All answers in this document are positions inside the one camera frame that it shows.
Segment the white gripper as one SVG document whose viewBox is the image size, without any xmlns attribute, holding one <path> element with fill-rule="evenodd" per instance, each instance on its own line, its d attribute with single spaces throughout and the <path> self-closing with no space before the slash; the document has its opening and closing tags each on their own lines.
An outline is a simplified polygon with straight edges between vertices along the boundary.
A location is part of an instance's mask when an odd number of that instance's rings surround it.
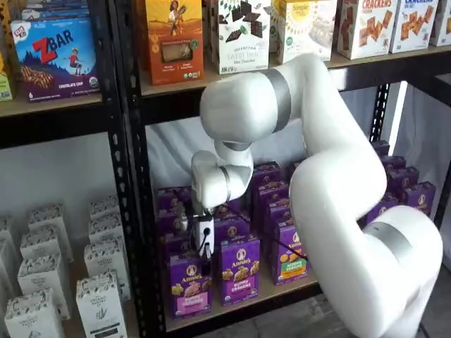
<svg viewBox="0 0 451 338">
<path fill-rule="evenodd" d="M 214 247 L 214 217 L 212 215 L 199 216 L 194 222 L 194 242 L 196 247 L 203 247 L 202 271 L 211 271 L 211 249 Z"/>
</svg>

